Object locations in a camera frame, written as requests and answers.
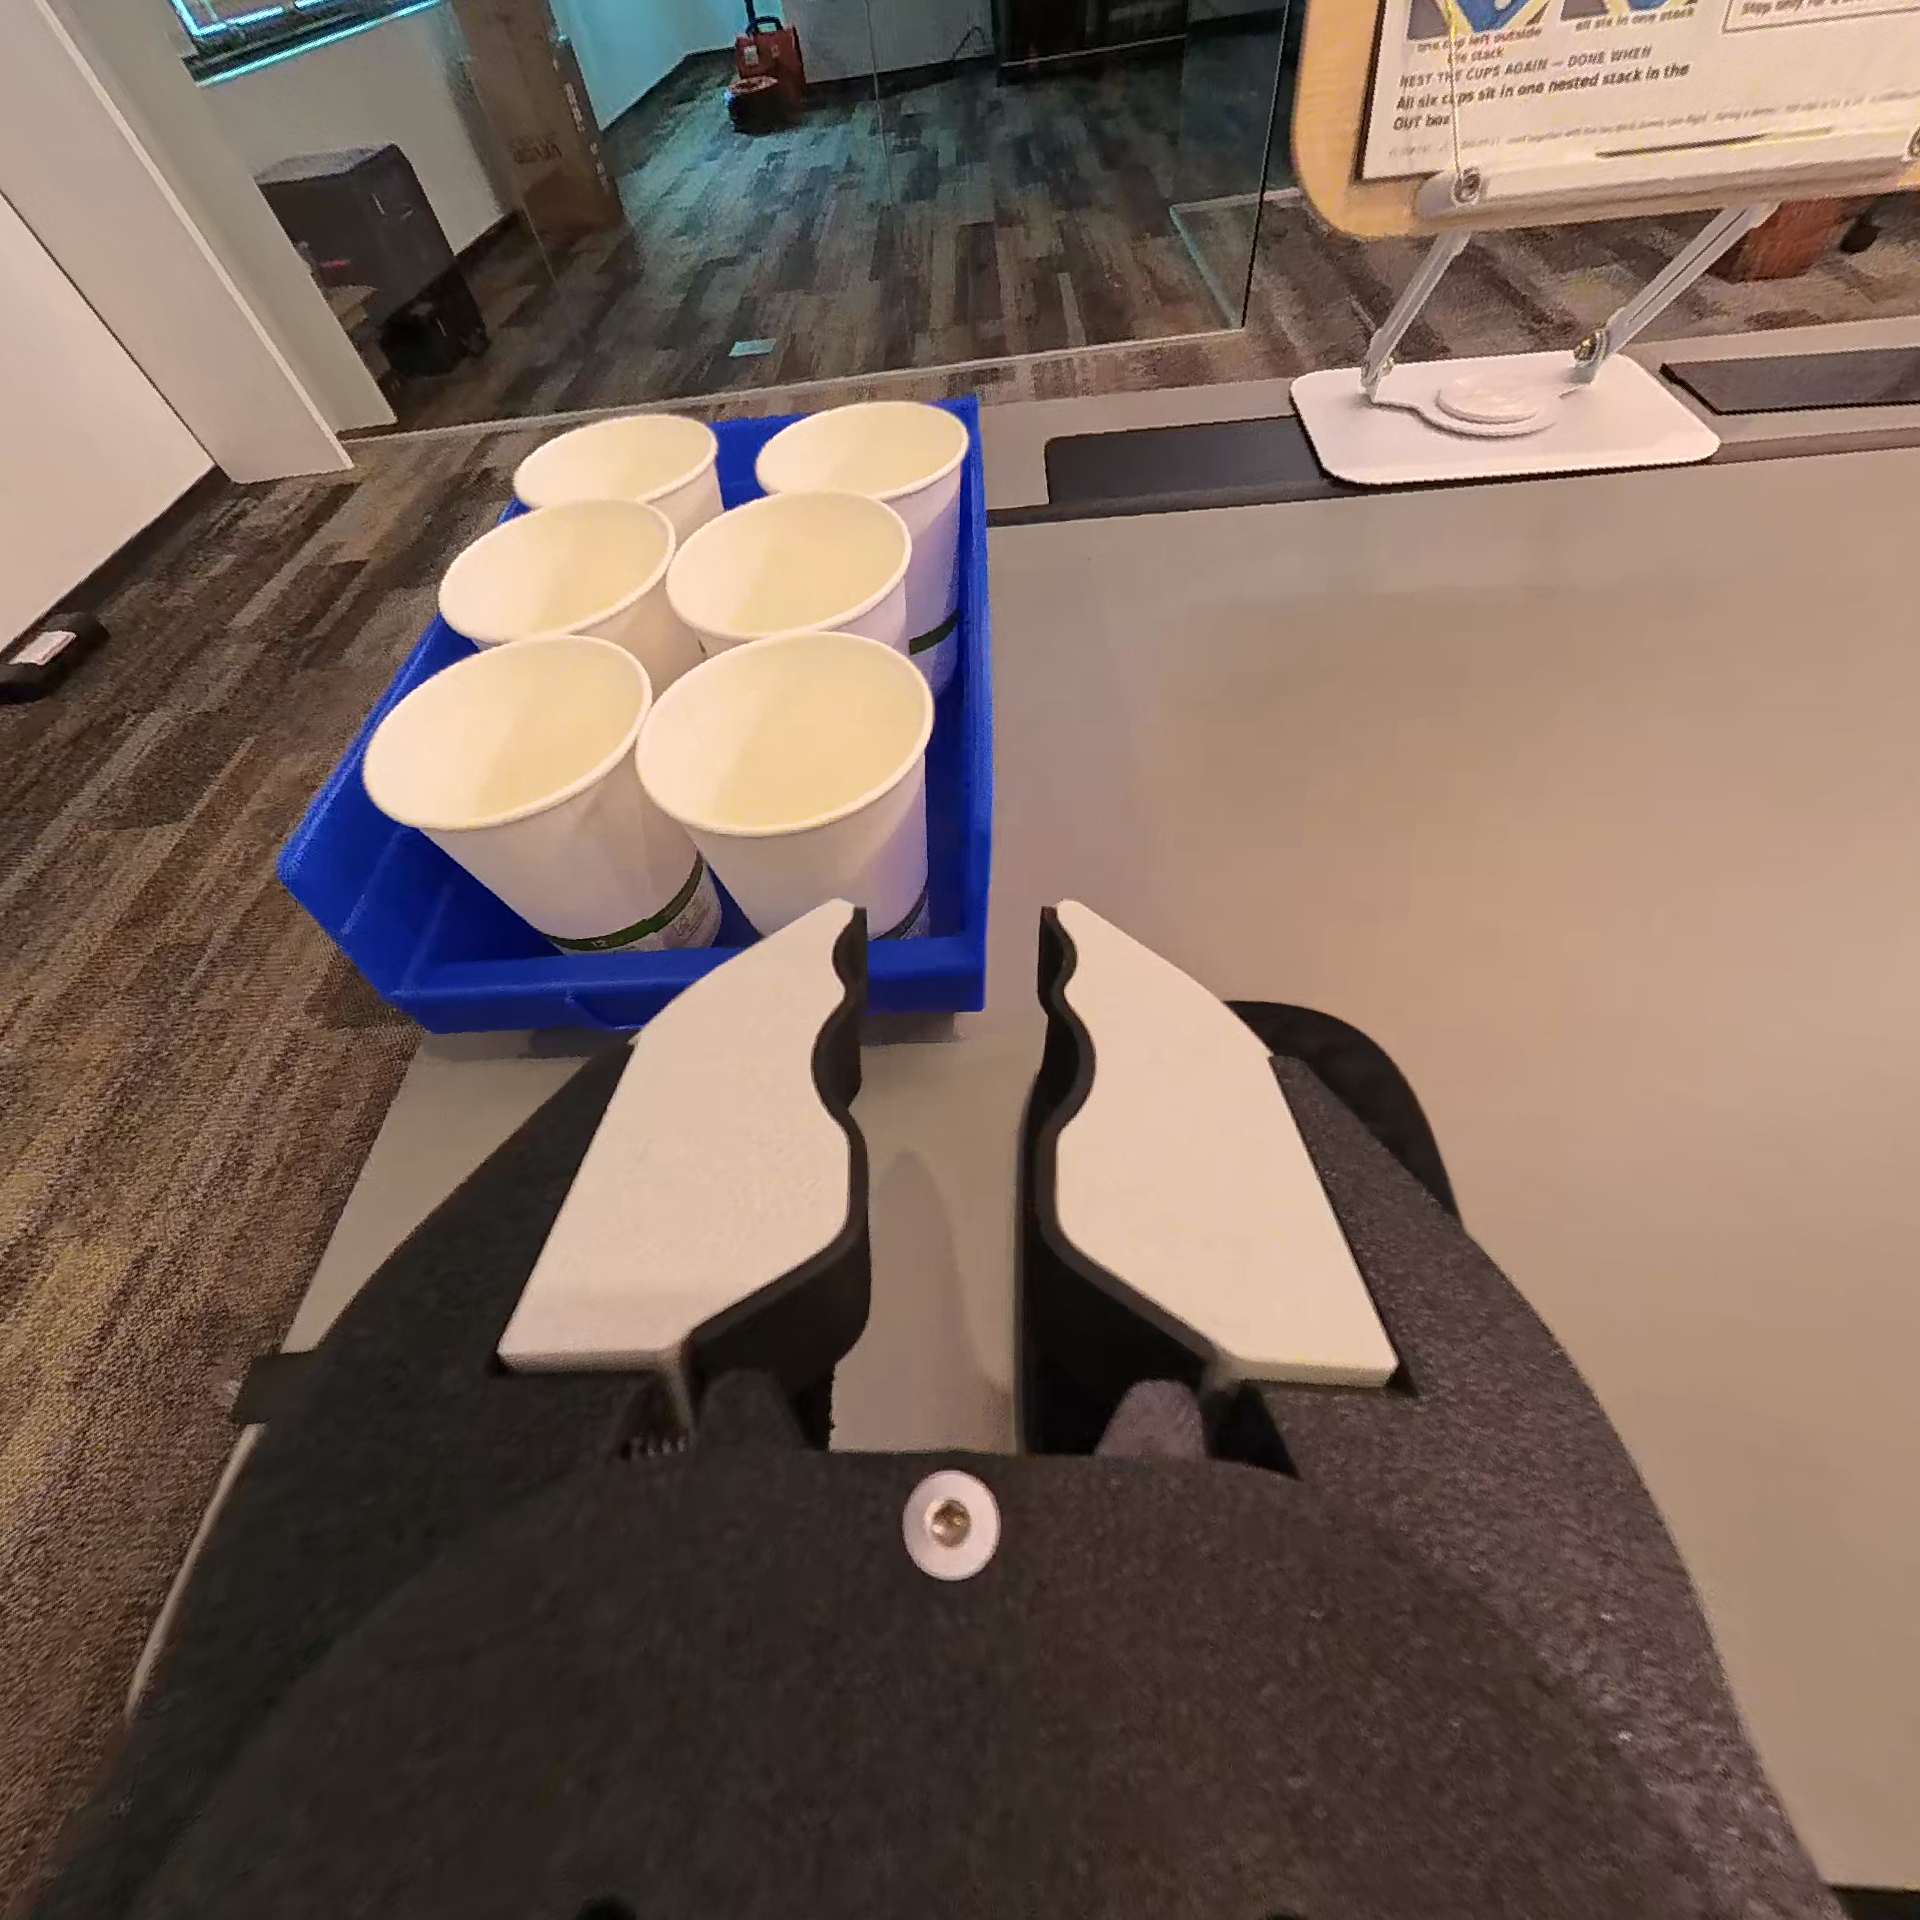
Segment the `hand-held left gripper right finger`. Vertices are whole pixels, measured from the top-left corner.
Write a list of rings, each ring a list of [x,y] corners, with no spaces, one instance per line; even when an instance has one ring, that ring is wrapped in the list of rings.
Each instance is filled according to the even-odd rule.
[[[1134,1386],[1207,1437],[1267,1388],[1372,1394],[1398,1353],[1269,1045],[1076,901],[1040,914],[1019,1129],[1019,1441],[1091,1454]]]

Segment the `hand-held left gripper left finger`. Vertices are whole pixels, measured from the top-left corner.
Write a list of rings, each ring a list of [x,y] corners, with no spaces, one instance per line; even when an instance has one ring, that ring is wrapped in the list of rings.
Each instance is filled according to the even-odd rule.
[[[871,1309],[866,996],[864,910],[828,901],[637,1034],[496,1345],[506,1373],[652,1377],[688,1420],[755,1373],[828,1450]]]

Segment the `narrow blue plastic bin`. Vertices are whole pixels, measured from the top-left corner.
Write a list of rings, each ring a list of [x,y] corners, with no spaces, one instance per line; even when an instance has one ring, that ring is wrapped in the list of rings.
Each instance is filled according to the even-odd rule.
[[[881,942],[868,966],[875,1015],[978,1013],[991,918],[995,721],[984,443],[978,402],[943,402],[969,436],[958,524],[958,666],[937,698],[926,753],[924,933]],[[515,918],[434,844],[369,799],[363,758],[384,715],[474,655],[433,618],[376,698],[346,754],[281,850],[277,878],[371,991],[433,1036],[588,1030],[631,1034],[755,931],[721,897],[712,948],[566,955]]]

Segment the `group of paper cups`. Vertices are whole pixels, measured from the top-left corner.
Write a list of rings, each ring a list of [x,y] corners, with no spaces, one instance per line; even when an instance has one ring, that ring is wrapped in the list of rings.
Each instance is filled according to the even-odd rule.
[[[564,955],[710,948],[721,893],[755,936],[828,901],[916,936],[969,456],[869,404],[776,430],[688,533],[607,488],[502,522],[438,586],[468,653],[367,738],[371,807]]]

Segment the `black rectangular table inlay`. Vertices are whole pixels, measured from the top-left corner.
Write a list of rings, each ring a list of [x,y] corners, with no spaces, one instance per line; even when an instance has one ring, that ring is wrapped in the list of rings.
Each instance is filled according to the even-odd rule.
[[[1918,349],[1666,363],[1664,378],[1717,417],[1918,406]]]
[[[1293,415],[1183,423],[1049,439],[1046,514],[1164,516],[1340,499]]]

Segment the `black floor device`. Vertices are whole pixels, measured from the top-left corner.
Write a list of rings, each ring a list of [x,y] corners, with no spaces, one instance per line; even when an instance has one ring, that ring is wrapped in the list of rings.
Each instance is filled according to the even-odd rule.
[[[33,704],[56,693],[108,638],[93,612],[50,612],[1,653],[1,704]]]

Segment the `dark box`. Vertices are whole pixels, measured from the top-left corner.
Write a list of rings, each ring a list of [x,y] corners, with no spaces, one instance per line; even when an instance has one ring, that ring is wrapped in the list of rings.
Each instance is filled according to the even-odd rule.
[[[363,291],[352,334],[389,372],[434,378],[489,349],[438,216],[397,145],[286,158],[254,184],[322,293]]]

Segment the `wooden instruction clipboard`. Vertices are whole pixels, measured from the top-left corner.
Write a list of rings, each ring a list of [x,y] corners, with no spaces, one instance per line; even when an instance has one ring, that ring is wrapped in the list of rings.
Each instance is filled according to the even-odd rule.
[[[1316,3],[1291,169],[1424,239],[1916,188],[1914,3]]]

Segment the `brown cardboard box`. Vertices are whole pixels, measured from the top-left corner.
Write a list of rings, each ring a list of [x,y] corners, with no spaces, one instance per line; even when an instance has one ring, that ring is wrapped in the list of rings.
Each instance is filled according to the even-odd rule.
[[[534,241],[626,226],[571,44],[547,3],[453,3],[470,83]]]

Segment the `brown wooden post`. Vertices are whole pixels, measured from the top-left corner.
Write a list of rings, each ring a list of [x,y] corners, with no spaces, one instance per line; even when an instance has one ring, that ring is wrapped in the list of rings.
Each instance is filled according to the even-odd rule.
[[[1828,256],[1854,256],[1878,243],[1884,214],[1901,194],[1874,199],[1814,199],[1781,207],[1747,237],[1721,254],[1721,282],[1798,278]]]

